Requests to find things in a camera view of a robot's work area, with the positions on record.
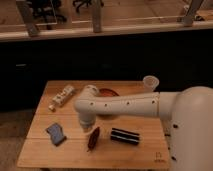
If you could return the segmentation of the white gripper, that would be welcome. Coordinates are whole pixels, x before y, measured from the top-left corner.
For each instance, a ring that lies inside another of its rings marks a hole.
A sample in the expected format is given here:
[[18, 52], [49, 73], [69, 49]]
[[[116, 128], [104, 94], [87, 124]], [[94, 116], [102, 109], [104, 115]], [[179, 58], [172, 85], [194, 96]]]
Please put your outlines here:
[[80, 118], [79, 123], [84, 132], [89, 132], [92, 129], [93, 125], [95, 124], [95, 118], [94, 117], [86, 119]]

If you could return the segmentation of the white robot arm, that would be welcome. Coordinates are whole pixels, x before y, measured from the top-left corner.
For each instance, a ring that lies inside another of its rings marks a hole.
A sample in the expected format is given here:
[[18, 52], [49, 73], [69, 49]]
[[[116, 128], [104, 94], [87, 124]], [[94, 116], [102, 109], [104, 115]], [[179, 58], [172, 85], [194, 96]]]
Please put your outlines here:
[[93, 126], [98, 114], [168, 119], [170, 171], [213, 171], [213, 88], [114, 97], [98, 93], [96, 86], [88, 85], [74, 102], [82, 128]]

